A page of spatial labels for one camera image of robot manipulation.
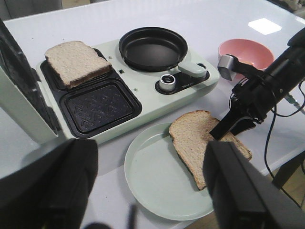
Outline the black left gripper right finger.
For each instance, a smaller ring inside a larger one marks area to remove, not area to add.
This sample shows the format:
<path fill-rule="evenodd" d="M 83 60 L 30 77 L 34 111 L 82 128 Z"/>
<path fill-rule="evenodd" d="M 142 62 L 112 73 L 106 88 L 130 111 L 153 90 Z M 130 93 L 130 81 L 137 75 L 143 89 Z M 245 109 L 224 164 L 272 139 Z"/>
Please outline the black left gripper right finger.
<path fill-rule="evenodd" d="M 203 175 L 222 229 L 303 229 L 305 213 L 231 142 L 207 144 Z"/>

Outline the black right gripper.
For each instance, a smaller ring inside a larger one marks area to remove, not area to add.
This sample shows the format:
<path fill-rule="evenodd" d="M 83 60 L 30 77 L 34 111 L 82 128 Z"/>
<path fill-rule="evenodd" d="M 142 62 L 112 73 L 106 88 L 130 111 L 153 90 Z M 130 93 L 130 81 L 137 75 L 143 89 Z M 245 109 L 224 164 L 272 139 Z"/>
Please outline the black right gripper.
<path fill-rule="evenodd" d="M 231 107 L 224 118 L 209 132 L 215 139 L 222 139 L 228 132 L 238 135 L 256 127 L 276 105 L 276 79 L 265 75 L 262 79 L 249 79 L 233 88 Z"/>

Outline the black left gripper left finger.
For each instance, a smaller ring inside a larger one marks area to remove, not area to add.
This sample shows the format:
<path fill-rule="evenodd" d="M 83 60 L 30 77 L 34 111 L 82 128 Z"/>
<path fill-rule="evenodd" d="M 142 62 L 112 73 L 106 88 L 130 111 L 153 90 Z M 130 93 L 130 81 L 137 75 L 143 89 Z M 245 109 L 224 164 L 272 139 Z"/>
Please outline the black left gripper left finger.
<path fill-rule="evenodd" d="M 94 140 L 69 140 L 0 180 L 2 229 L 78 229 L 98 172 Z"/>

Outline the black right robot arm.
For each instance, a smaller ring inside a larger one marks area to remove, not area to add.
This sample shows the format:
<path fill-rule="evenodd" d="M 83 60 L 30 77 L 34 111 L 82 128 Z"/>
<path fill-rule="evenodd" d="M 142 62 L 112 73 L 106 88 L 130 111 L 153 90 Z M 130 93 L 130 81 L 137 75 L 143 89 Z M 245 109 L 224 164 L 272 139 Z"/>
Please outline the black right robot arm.
<path fill-rule="evenodd" d="M 233 55 L 223 55 L 218 63 L 220 75 L 231 80 L 240 73 L 248 80 L 233 89 L 227 115 L 210 131 L 222 139 L 228 132 L 237 135 L 262 123 L 292 89 L 305 78 L 305 31 L 301 29 L 287 43 L 288 48 L 266 70 L 242 63 Z"/>

